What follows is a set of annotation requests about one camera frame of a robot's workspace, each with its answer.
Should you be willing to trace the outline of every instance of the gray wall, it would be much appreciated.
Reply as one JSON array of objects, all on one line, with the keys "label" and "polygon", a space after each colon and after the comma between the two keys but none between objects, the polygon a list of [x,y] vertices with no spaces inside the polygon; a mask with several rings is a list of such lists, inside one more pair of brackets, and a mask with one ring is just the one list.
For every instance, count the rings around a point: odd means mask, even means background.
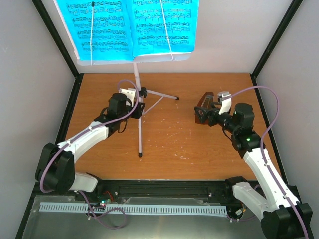
[{"label": "gray wall", "polygon": [[[305,0],[273,51],[259,85],[273,88],[281,110],[274,127],[290,184],[314,214],[312,230],[319,238],[319,1]],[[275,112],[274,98],[262,92],[269,117]]]},{"label": "gray wall", "polygon": [[[186,61],[141,63],[140,72],[252,72],[292,0],[200,0],[196,49]],[[76,63],[53,0],[43,0]],[[79,72],[133,72],[131,64],[80,66]]]},{"label": "gray wall", "polygon": [[0,7],[0,232],[15,237],[74,78],[30,0]]}]

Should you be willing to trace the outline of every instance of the sheet music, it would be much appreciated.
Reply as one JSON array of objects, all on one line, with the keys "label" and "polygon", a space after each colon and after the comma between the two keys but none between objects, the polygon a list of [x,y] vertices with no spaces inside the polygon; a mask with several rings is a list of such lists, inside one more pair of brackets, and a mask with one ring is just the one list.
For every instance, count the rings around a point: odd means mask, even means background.
[{"label": "sheet music", "polygon": [[[90,60],[92,1],[56,0],[80,60]],[[93,60],[132,60],[132,35],[126,0],[94,3]]]},{"label": "sheet music", "polygon": [[[195,48],[199,0],[162,0],[172,52]],[[170,52],[160,0],[127,2],[133,56]]]}]

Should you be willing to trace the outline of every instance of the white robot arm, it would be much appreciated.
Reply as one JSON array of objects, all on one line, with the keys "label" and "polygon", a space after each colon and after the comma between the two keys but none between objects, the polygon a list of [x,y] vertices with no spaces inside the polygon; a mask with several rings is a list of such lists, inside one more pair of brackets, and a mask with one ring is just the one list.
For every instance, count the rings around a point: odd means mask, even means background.
[{"label": "white robot arm", "polygon": [[201,124],[220,125],[231,133],[232,146],[255,174],[265,197],[255,191],[241,176],[226,180],[235,199],[245,204],[261,221],[268,239],[295,239],[304,235],[295,209],[306,227],[309,226],[312,210],[289,190],[272,164],[267,149],[253,131],[254,113],[251,105],[238,103],[230,114],[231,95],[218,93],[218,102],[208,107],[196,106],[195,113]]},{"label": "white robot arm", "polygon": [[43,179],[46,188],[59,193],[68,190],[93,192],[98,178],[75,172],[74,165],[86,151],[119,131],[122,122],[127,123],[129,117],[138,119],[142,115],[145,104],[135,102],[136,107],[133,107],[135,95],[135,89],[120,89],[109,99],[109,106],[102,109],[86,129],[65,142],[47,144],[42,150],[36,180],[41,182]]}]

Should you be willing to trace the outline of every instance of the wooden table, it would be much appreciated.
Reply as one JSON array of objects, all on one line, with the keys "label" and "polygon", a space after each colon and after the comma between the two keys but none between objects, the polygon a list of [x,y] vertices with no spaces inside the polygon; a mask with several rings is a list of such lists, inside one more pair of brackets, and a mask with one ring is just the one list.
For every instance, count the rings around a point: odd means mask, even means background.
[{"label": "wooden table", "polygon": [[[240,175],[255,180],[221,127],[194,123],[194,106],[205,92],[234,93],[252,86],[248,73],[141,73],[140,77],[147,89],[180,97],[178,101],[164,98],[142,117],[143,157],[138,157],[138,121],[129,119],[123,134],[116,133],[85,153],[76,163],[77,171],[116,180],[224,180]],[[134,75],[84,75],[67,138],[99,115],[121,79],[134,81]],[[149,95],[144,100],[146,109],[159,98]],[[233,98],[232,107],[238,102],[252,104],[254,130],[261,136],[266,127],[255,91]],[[278,169],[268,137],[265,144]]]}]

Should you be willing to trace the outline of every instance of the purple cable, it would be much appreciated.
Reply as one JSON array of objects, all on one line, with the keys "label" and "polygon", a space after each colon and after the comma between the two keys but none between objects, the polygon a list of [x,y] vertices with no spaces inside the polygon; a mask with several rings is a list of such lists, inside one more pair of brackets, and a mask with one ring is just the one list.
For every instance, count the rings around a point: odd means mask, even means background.
[{"label": "purple cable", "polygon": [[[97,220],[99,224],[101,224],[101,225],[104,226],[105,228],[111,229],[111,230],[116,230],[116,229],[122,228],[122,227],[124,227],[124,226],[126,225],[127,215],[125,214],[125,212],[124,212],[121,208],[112,208],[112,209],[108,210],[107,212],[103,213],[102,215],[96,216],[96,214],[94,213],[94,209],[91,207],[90,202],[89,202],[88,198],[86,197],[86,195],[85,195],[82,191],[79,191],[79,193],[83,196],[85,202],[87,203],[87,205],[88,205],[88,207],[89,207],[88,213],[92,213],[93,218],[94,218],[95,220]],[[110,226],[108,226],[108,225],[103,224],[103,222],[101,222],[101,221],[99,220],[99,218],[104,217],[105,215],[109,214],[110,212],[116,211],[116,210],[120,211],[120,212],[123,213],[123,215],[124,215],[124,221],[123,221],[123,223],[122,223],[121,225],[119,225],[118,227],[114,227],[114,228],[113,228],[113,227],[110,227]]]},{"label": "purple cable", "polygon": [[[241,91],[238,91],[238,92],[232,94],[231,96],[225,97],[225,99],[233,98],[234,96],[236,96],[236,95],[238,95],[238,94],[240,94],[240,93],[242,93],[242,92],[244,92],[244,91],[251,90],[251,89],[256,89],[256,88],[264,88],[264,89],[267,89],[267,90],[271,91],[271,92],[274,94],[274,96],[275,96],[275,98],[276,98],[276,101],[277,101],[276,115],[275,115],[273,121],[271,122],[271,124],[268,126],[268,128],[267,128],[266,131],[264,132],[264,134],[262,135],[261,140],[260,140],[260,151],[261,151],[261,154],[262,154],[262,157],[263,157],[265,163],[267,163],[267,159],[266,159],[266,156],[265,156],[265,153],[264,153],[264,147],[263,147],[263,145],[264,145],[265,136],[267,135],[267,133],[269,132],[269,130],[272,128],[272,126],[275,124],[275,122],[276,122],[276,120],[277,120],[277,118],[278,118],[279,99],[278,99],[278,96],[277,96],[276,92],[274,92],[271,88],[269,88],[269,87],[267,87],[267,86],[251,86],[251,87],[245,88],[245,89],[243,89],[243,90],[241,90]],[[286,195],[285,189],[284,189],[284,188],[281,186],[281,184],[279,183],[279,181],[278,181],[278,179],[276,178],[276,176],[275,176],[273,170],[271,169],[271,167],[270,167],[269,165],[267,165],[267,168],[268,168],[268,170],[269,170],[271,176],[274,178],[276,184],[278,185],[280,191],[281,191],[281,192],[283,193],[283,195],[285,196],[285,195]],[[286,196],[286,199],[287,199],[288,203],[290,204],[290,206],[293,208],[293,210],[294,210],[294,212],[295,212],[295,214],[296,214],[296,216],[297,216],[297,218],[298,218],[298,220],[299,220],[299,223],[300,223],[300,225],[301,225],[301,227],[302,227],[302,229],[303,229],[304,235],[305,235],[305,239],[309,239],[308,233],[307,233],[307,229],[306,229],[306,226],[305,226],[305,223],[304,223],[303,219],[301,218],[301,216],[300,216],[300,214],[299,214],[299,212],[298,212],[296,206],[293,204],[293,202],[290,200],[289,197]]]},{"label": "purple cable", "polygon": [[[130,83],[134,86],[134,88],[135,88],[135,90],[136,90],[136,96],[137,96],[137,99],[138,99],[138,98],[139,98],[139,91],[138,91],[137,86],[136,86],[132,81],[130,81],[130,80],[120,80],[119,83],[124,82],[124,81],[130,82]],[[99,128],[99,127],[103,127],[103,126],[106,126],[106,125],[108,125],[108,124],[115,123],[115,122],[117,122],[117,121],[120,121],[120,120],[125,119],[126,117],[130,116],[130,115],[133,113],[133,111],[134,111],[134,110],[136,109],[136,107],[138,106],[138,103],[139,103],[139,101],[136,101],[136,103],[135,103],[134,107],[131,109],[131,111],[128,112],[128,113],[127,113],[126,115],[124,115],[123,117],[120,117],[120,118],[118,118],[118,119],[114,119],[114,120],[108,121],[108,122],[106,122],[106,123],[102,123],[102,124],[96,125],[96,126],[92,127],[92,129],[96,129],[96,128]],[[76,140],[78,140],[80,137],[82,137],[83,135],[85,135],[85,134],[88,133],[88,132],[90,132],[90,129],[87,129],[87,130],[81,132],[81,133],[78,134],[76,137],[74,137],[72,140],[70,140],[70,143],[74,143]],[[48,165],[47,165],[46,168],[44,169],[43,174],[42,174],[41,179],[40,179],[40,190],[41,190],[42,193],[49,193],[49,192],[52,192],[52,191],[53,191],[53,190],[45,190],[45,189],[44,189],[44,187],[43,187],[44,178],[45,178],[45,175],[47,174],[49,168],[50,168],[51,165],[53,164],[53,162],[56,160],[56,158],[59,156],[59,154],[62,153],[62,151],[65,150],[68,146],[69,146],[69,144],[66,144],[66,145],[64,145],[62,148],[60,148],[59,151],[57,151],[57,153],[51,158],[51,160],[49,161]]]},{"label": "purple cable", "polygon": [[257,188],[260,188],[260,185],[257,184],[255,187],[254,187],[254,190],[256,190]]}]

